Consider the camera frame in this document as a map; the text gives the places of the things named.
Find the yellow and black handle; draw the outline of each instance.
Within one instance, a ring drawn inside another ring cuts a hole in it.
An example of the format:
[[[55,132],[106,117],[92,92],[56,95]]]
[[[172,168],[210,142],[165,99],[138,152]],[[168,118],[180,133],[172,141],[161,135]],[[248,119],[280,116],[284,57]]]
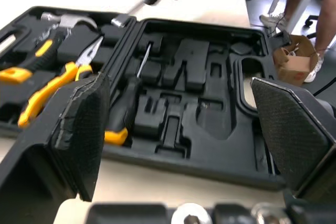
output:
[[[105,143],[123,145],[127,139],[130,130],[132,130],[136,110],[138,109],[141,84],[140,78],[131,78],[123,94],[113,105],[109,122],[105,129]]]
[[[65,31],[56,29],[36,50],[28,54],[27,59],[17,67],[0,71],[0,81],[19,84],[26,81],[36,70],[49,69],[55,64],[57,49],[65,39]]]
[[[53,78],[41,90],[35,92],[28,100],[28,105],[20,114],[18,126],[26,128],[42,111],[48,99],[62,86],[75,80],[78,67],[74,62],[69,62],[62,70],[62,74]]]
[[[92,70],[92,67],[90,65],[82,65],[78,69],[75,81],[82,80],[84,78],[88,78],[92,74],[93,74],[93,70]]]

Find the person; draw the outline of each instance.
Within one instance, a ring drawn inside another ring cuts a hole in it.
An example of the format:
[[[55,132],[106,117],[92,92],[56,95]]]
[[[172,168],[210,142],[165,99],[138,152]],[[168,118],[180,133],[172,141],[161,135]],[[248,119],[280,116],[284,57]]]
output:
[[[261,15],[260,21],[268,27],[277,26],[285,30],[289,20],[294,14],[301,0],[286,0],[286,7],[279,15]],[[323,56],[326,48],[336,35],[336,0],[322,0],[321,11],[316,27],[315,49],[319,55],[319,61],[314,70],[308,75],[305,82],[312,82],[323,64]]]

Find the white sneaker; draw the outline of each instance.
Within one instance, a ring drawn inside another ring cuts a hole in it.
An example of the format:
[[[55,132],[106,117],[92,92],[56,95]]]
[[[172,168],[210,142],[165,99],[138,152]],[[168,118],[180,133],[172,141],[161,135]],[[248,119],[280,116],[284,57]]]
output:
[[[288,21],[284,17],[283,13],[280,13],[278,15],[260,15],[259,19],[263,23],[263,25],[267,27],[277,26],[281,31],[286,30],[286,27],[288,25]]]
[[[315,66],[314,70],[311,71],[311,72],[309,73],[309,75],[307,76],[307,78],[305,79],[305,83],[311,83],[313,80],[315,80],[316,74],[317,74],[317,73],[321,70],[321,68],[322,68],[322,64],[323,64],[324,59],[323,59],[323,57],[320,57],[319,54],[317,54],[317,55],[318,55],[318,57],[319,57],[319,60],[318,60],[318,62],[316,63],[316,66]]]

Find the table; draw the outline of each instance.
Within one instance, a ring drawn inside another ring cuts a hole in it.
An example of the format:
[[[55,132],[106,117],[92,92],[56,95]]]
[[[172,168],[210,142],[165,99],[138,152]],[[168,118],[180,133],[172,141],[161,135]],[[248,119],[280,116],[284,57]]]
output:
[[[138,0],[2,0],[0,28],[34,5],[73,9],[126,12]],[[149,17],[249,27],[245,0],[161,0],[156,7],[146,6],[137,19]],[[0,160],[14,140],[0,138]],[[280,192],[256,190],[180,174],[102,160],[94,202],[163,202],[176,207],[195,202],[205,207],[216,202],[236,202],[246,207],[260,201],[282,206]],[[56,224],[84,223],[90,203],[80,199],[65,201]]]

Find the cardboard box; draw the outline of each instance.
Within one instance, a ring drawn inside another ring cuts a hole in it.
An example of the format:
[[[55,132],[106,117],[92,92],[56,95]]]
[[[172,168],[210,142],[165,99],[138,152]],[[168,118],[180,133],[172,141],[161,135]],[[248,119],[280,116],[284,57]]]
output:
[[[292,44],[278,48],[273,53],[273,60],[278,71],[279,80],[301,86],[318,62],[318,55],[310,40],[305,36],[290,35]],[[296,56],[287,55],[295,51]]]

